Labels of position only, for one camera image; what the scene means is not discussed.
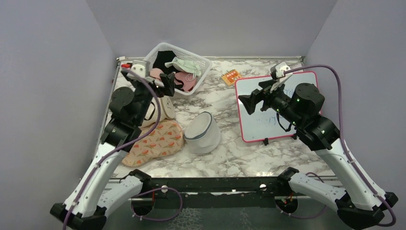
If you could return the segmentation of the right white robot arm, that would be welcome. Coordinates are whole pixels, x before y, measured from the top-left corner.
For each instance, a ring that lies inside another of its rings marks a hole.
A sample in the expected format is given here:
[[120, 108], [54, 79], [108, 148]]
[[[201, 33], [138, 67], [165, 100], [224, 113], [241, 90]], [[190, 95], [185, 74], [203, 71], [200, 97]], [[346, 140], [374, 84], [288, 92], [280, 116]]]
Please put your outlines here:
[[355, 230], [381, 226], [384, 211], [391, 211], [398, 198], [372, 181], [349, 152], [336, 125], [320, 114], [325, 98], [315, 85], [298, 84], [293, 95], [288, 96], [283, 86], [267, 80], [260, 82], [251, 94], [239, 95], [238, 100], [248, 114], [255, 112], [258, 103], [262, 103], [262, 111], [276, 111], [295, 127], [296, 136], [342, 183], [342, 188], [334, 188], [290, 167], [278, 176], [276, 188], [280, 194], [296, 192], [309, 196], [336, 211]]

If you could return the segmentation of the pale green garment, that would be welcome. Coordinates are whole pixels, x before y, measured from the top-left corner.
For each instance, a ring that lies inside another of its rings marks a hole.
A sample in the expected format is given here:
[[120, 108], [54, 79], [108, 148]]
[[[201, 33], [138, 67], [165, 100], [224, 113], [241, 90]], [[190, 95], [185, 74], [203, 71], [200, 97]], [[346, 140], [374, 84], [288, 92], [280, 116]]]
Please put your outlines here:
[[191, 73], [193, 76], [201, 76], [202, 69], [199, 64], [194, 63], [191, 60], [184, 60], [175, 57], [172, 61], [166, 62], [165, 67], [174, 67], [181, 72]]

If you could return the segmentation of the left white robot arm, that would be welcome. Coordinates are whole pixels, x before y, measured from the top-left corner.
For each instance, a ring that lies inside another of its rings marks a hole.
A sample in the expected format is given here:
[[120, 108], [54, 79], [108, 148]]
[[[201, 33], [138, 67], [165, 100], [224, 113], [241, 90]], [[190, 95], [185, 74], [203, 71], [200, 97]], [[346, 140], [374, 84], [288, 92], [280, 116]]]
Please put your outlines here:
[[135, 170], [125, 176], [113, 189], [106, 191], [113, 172], [133, 145], [144, 139], [140, 126], [152, 102], [156, 115], [162, 116], [160, 98], [175, 93], [175, 75], [161, 74], [161, 83], [141, 77], [130, 69], [122, 69], [132, 88], [113, 91], [108, 108], [112, 115], [101, 133], [94, 158], [81, 181], [62, 203], [55, 203], [50, 214], [62, 222], [63, 229], [101, 230], [107, 218], [128, 199], [150, 192], [149, 175]]

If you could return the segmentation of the dusty pink black-trimmed bra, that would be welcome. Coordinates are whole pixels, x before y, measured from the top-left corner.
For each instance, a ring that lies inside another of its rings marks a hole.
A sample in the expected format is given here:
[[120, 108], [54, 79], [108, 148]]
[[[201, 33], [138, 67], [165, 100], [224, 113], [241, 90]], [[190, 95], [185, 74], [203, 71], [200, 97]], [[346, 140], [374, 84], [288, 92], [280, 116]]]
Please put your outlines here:
[[175, 88], [182, 92], [190, 92], [197, 82], [197, 77], [187, 72], [175, 73]]

